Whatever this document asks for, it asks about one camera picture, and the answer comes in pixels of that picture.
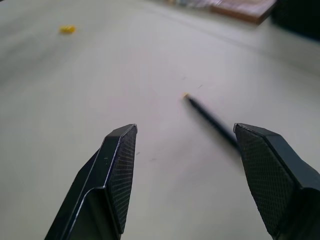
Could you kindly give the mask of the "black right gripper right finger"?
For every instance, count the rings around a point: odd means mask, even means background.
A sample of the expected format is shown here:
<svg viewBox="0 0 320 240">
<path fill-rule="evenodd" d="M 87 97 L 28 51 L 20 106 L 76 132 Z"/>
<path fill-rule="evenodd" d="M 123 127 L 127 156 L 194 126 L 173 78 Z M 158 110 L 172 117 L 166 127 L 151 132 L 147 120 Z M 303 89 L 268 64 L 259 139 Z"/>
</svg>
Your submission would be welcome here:
<svg viewBox="0 0 320 240">
<path fill-rule="evenodd" d="M 279 134 L 236 123 L 247 184 L 272 240 L 320 240 L 320 173 Z"/>
</svg>

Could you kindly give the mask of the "black object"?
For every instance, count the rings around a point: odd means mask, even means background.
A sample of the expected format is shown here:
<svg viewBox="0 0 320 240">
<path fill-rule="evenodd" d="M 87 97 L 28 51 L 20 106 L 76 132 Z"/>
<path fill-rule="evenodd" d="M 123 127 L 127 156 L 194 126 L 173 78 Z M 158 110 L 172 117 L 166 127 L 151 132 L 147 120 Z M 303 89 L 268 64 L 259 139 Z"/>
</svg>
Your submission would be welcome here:
<svg viewBox="0 0 320 240">
<path fill-rule="evenodd" d="M 320 41 L 320 0 L 277 0 L 271 19 L 281 28 Z"/>
</svg>

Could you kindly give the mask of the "small yellow block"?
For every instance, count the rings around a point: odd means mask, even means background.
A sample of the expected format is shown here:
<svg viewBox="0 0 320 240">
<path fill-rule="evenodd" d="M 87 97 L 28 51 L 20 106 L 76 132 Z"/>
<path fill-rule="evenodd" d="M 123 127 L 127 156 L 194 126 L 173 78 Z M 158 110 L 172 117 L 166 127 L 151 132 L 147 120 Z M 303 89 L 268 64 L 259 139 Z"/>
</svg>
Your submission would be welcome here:
<svg viewBox="0 0 320 240">
<path fill-rule="evenodd" d="M 73 34 L 76 31 L 74 25 L 63 25 L 59 28 L 59 32 L 64 35 Z"/>
</svg>

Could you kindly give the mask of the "brown wooden board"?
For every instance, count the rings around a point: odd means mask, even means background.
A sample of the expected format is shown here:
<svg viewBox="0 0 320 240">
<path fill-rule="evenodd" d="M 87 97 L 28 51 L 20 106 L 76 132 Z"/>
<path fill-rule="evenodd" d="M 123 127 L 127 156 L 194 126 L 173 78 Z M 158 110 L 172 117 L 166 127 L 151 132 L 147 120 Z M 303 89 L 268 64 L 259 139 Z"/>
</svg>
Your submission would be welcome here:
<svg viewBox="0 0 320 240">
<path fill-rule="evenodd" d="M 269 17 L 277 0 L 212 0 L 213 13 L 260 25 Z"/>
</svg>

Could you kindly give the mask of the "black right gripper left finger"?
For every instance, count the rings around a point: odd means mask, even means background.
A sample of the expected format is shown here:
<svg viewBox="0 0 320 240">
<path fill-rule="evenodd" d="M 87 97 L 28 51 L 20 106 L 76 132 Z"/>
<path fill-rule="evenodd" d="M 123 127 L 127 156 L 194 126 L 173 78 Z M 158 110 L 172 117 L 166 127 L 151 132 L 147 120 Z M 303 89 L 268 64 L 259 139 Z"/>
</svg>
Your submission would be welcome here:
<svg viewBox="0 0 320 240">
<path fill-rule="evenodd" d="M 44 240 L 121 240 L 133 185 L 138 127 L 114 129 L 73 180 Z"/>
</svg>

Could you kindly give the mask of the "dark blue pencil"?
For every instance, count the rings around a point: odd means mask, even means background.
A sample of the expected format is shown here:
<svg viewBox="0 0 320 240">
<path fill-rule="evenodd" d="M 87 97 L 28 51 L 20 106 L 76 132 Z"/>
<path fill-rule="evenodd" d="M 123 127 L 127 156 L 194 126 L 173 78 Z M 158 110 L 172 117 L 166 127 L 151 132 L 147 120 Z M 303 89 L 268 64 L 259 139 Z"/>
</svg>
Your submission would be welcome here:
<svg viewBox="0 0 320 240">
<path fill-rule="evenodd" d="M 183 100 L 188 103 L 212 128 L 214 128 L 224 138 L 230 146 L 238 153 L 240 148 L 237 139 L 213 114 L 211 114 L 198 100 L 190 94 L 185 93 Z"/>
</svg>

